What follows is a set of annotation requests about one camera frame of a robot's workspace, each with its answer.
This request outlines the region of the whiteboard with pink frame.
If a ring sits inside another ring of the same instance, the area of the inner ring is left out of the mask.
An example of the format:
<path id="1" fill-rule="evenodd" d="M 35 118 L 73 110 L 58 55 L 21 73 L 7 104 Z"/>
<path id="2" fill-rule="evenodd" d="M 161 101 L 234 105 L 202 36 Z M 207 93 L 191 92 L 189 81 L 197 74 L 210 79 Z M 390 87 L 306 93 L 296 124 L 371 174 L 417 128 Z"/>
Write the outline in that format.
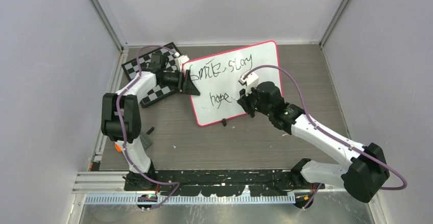
<path id="1" fill-rule="evenodd" d="M 273 40 L 186 62 L 183 70 L 190 70 L 191 79 L 201 93 L 190 97 L 197 124 L 205 127 L 223 118 L 244 115 L 244 110 L 231 97 L 239 99 L 239 91 L 244 86 L 238 80 L 255 67 L 265 66 L 255 71 L 260 82 L 271 81 L 281 88 L 281 75 L 275 69 L 279 64 L 277 43 Z"/>

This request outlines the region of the black marker cap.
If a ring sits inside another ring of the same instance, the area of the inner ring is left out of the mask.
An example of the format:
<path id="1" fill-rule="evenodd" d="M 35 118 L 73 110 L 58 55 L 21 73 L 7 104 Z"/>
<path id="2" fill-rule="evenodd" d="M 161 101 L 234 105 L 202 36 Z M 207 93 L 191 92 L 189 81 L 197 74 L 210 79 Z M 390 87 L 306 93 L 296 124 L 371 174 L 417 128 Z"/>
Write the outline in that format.
<path id="1" fill-rule="evenodd" d="M 154 127 L 151 127 L 147 132 L 146 132 L 146 134 L 147 135 L 150 135 L 153 131 L 154 131 Z"/>

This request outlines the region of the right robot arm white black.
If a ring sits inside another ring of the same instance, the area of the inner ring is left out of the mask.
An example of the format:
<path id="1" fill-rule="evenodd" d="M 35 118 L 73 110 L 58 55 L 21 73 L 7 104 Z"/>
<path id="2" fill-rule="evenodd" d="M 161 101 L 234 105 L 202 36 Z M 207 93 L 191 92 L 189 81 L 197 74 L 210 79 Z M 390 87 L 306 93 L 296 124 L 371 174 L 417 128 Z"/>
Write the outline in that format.
<path id="1" fill-rule="evenodd" d="M 326 133 L 321 124 L 308 118 L 305 111 L 284 101 L 280 89 L 270 81 L 257 86 L 242 82 L 237 103 L 251 117 L 261 113 L 277 129 L 301 138 L 331 158 L 336 164 L 320 163 L 303 158 L 292 168 L 292 183 L 305 188 L 310 183 L 324 183 L 344 188 L 356 200 L 368 203 L 390 177 L 389 170 L 380 165 L 386 159 L 375 143 L 365 146 L 335 131 Z"/>

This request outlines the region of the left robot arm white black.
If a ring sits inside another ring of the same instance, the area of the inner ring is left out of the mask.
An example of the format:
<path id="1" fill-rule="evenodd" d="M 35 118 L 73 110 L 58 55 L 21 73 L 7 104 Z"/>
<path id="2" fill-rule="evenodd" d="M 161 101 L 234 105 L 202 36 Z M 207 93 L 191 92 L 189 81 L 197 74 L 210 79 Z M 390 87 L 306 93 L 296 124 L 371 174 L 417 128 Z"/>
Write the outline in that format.
<path id="1" fill-rule="evenodd" d="M 157 85 L 169 86 L 182 94 L 200 95 L 191 80 L 190 71 L 182 68 L 189 61 L 188 56 L 179 53 L 174 56 L 177 70 L 166 71 L 168 57 L 153 54 L 145 67 L 138 65 L 138 73 L 124 88 L 115 93 L 105 93 L 102 99 L 101 131 L 123 153 L 129 174 L 137 177 L 137 184 L 144 190 L 153 189 L 159 181 L 140 138 L 140 101 Z"/>

